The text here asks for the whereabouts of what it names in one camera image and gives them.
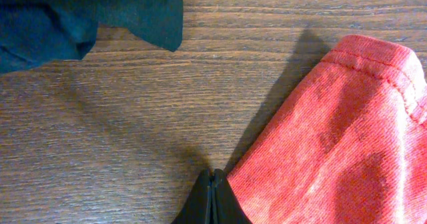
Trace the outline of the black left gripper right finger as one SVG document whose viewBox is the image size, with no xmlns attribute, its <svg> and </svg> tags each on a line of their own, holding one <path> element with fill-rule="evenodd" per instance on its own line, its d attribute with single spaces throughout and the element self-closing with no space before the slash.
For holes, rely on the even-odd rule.
<svg viewBox="0 0 427 224">
<path fill-rule="evenodd" d="M 215 169 L 212 180 L 212 223 L 252 224 L 241 208 L 226 174 Z"/>
</svg>

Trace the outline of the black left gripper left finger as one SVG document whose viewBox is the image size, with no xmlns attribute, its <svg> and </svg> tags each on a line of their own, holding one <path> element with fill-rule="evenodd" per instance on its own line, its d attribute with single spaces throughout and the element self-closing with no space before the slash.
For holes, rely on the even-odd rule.
<svg viewBox="0 0 427 224">
<path fill-rule="evenodd" d="M 171 224 L 209 224 L 211 220 L 212 180 L 209 170 L 197 177 L 183 208 Z"/>
</svg>

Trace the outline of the orange t-shirt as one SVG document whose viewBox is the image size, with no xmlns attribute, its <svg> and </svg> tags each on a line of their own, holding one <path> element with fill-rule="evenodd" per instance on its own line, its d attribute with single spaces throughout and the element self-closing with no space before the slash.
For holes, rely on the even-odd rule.
<svg viewBox="0 0 427 224">
<path fill-rule="evenodd" d="M 345 36 L 228 179 L 253 223 L 425 223 L 426 82 L 415 52 Z"/>
</svg>

